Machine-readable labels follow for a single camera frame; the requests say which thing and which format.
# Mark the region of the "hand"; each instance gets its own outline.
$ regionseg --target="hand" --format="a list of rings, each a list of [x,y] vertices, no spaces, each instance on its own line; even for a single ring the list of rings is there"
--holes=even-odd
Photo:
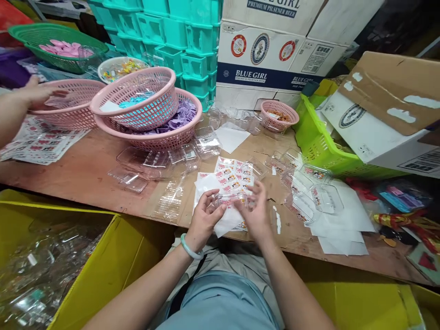
[[[39,86],[38,77],[31,76],[26,86],[14,91],[16,97],[25,102],[30,110],[55,110],[57,108],[47,106],[44,103],[51,96],[66,97],[69,91],[58,87]]]
[[[215,224],[219,222],[226,211],[226,205],[221,205],[216,209],[212,204],[214,201],[212,195],[218,192],[219,189],[214,189],[203,193],[194,209],[194,215],[192,216],[185,241],[195,253],[200,252],[206,245]]]
[[[244,218],[249,234],[261,247],[265,241],[273,239],[270,220],[266,214],[266,187],[260,181],[255,181],[255,185],[249,187],[249,190],[253,192],[253,195],[248,196],[247,200],[254,202],[254,207],[245,208],[238,200],[234,201],[234,206]]]

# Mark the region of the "bracelet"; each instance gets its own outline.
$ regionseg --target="bracelet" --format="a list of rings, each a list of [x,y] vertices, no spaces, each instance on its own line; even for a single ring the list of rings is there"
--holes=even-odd
[[[187,245],[187,243],[185,242],[185,236],[186,233],[183,233],[182,236],[180,236],[180,241],[182,243],[183,248],[185,249],[185,251],[189,254],[189,256],[195,260],[202,260],[203,259],[203,252],[199,252],[199,253],[195,253],[193,250],[191,250],[189,248],[189,246]]]

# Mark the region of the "white paper sheet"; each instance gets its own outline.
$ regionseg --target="white paper sheet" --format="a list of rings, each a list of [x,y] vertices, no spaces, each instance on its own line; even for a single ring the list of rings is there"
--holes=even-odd
[[[99,110],[101,110],[102,112],[113,112],[113,111],[118,111],[121,110],[122,108],[117,105],[116,103],[112,102],[112,101],[107,101],[105,102],[100,108]]]
[[[375,232],[373,223],[362,206],[356,192],[341,180],[334,179],[330,182],[338,190],[344,210],[339,214],[325,214],[321,220],[326,227],[348,231]]]
[[[239,131],[225,127],[220,127],[215,133],[221,142],[222,149],[230,154],[251,135],[251,133],[247,131]]]
[[[220,189],[221,190],[221,184],[215,177],[214,173],[209,174],[208,176],[201,178],[200,180],[197,180],[195,182],[196,188],[200,194],[200,196],[207,192],[208,190],[212,189]]]
[[[325,254],[367,255],[365,243],[342,241],[327,237],[318,237],[321,248]]]
[[[340,239],[342,241],[352,241],[358,243],[364,243],[361,232],[359,231],[346,231],[338,228],[326,227],[323,221],[317,221],[309,224],[309,228],[313,236],[327,237],[333,239]]]
[[[218,238],[222,237],[231,229],[237,227],[244,221],[240,212],[234,207],[227,209],[219,222],[214,226],[214,233]]]

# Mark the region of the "cardboard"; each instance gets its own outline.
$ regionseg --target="cardboard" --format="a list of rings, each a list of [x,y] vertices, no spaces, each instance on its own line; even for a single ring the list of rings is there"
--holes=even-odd
[[[273,99],[276,89],[265,90],[253,89],[250,86],[230,85],[227,86],[217,84],[215,105],[225,108],[251,109],[254,110],[258,99]]]
[[[346,49],[347,46],[307,37],[289,68],[289,72],[291,72],[291,87],[289,89],[297,90],[296,85],[300,85],[300,90],[302,90],[309,80],[320,82]]]
[[[306,36],[324,0],[224,0],[223,19]]]
[[[356,43],[356,41],[353,41],[347,49],[344,51],[342,56],[339,58],[338,62],[345,62],[348,60],[355,52],[359,49],[359,45]]]
[[[288,106],[292,107],[293,109],[296,109],[299,103],[301,102],[301,93],[299,92],[277,92],[275,94],[275,99],[279,100],[280,102],[283,102],[287,104]]]
[[[405,136],[335,92],[322,114],[366,164],[440,178],[440,148],[421,143],[431,132]]]
[[[329,1],[316,17],[307,37],[349,46],[383,3],[384,0]]]
[[[440,62],[365,52],[338,90],[386,125],[410,136],[440,120],[438,77]]]
[[[78,204],[70,201],[9,189],[0,193],[1,267],[17,247],[32,237],[31,224],[41,228],[51,222],[72,220],[108,224],[95,251],[66,291],[47,327],[50,330],[81,329],[110,300],[157,264],[174,238],[171,226],[79,205],[77,208]],[[13,323],[2,326],[2,329],[15,328]]]
[[[217,82],[289,89],[288,69],[305,37],[222,20]]]

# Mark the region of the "brown cardboard flap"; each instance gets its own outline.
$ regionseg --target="brown cardboard flap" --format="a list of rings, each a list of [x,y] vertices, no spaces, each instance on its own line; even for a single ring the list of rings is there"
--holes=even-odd
[[[438,77],[440,62],[365,52],[338,91],[385,124],[408,136],[440,119]],[[432,108],[426,106],[423,100],[423,105],[418,100],[414,101],[414,97],[437,103]],[[413,122],[389,114],[400,111],[408,111],[412,117],[409,121]]]

